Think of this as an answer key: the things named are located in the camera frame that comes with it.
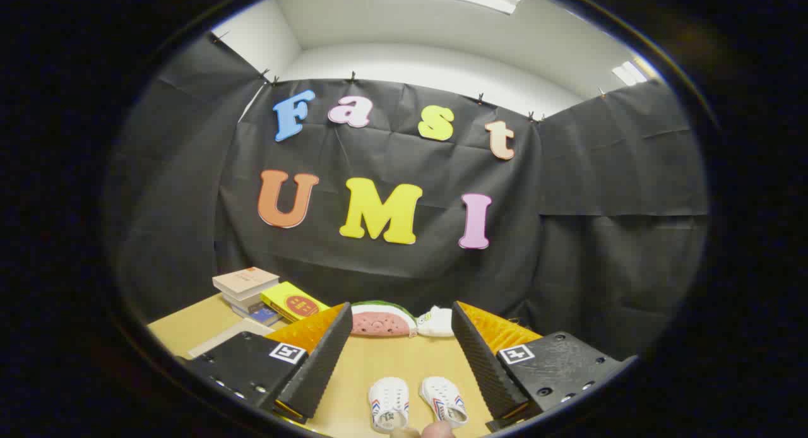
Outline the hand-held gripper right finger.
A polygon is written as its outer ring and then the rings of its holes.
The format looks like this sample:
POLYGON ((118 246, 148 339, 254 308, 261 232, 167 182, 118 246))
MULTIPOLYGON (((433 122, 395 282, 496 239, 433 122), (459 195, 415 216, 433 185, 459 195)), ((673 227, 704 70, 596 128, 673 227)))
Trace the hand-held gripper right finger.
POLYGON ((539 335, 492 312, 455 301, 452 329, 500 432, 614 380, 637 357, 617 360, 566 331, 539 335))

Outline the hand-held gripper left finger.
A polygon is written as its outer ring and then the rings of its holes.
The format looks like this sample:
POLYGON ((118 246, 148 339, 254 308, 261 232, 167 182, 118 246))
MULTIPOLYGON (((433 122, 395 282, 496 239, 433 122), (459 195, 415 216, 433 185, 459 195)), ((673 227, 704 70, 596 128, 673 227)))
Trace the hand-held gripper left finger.
POLYGON ((182 365, 239 403, 304 424, 351 334, 351 303, 259 335, 243 331, 182 365))

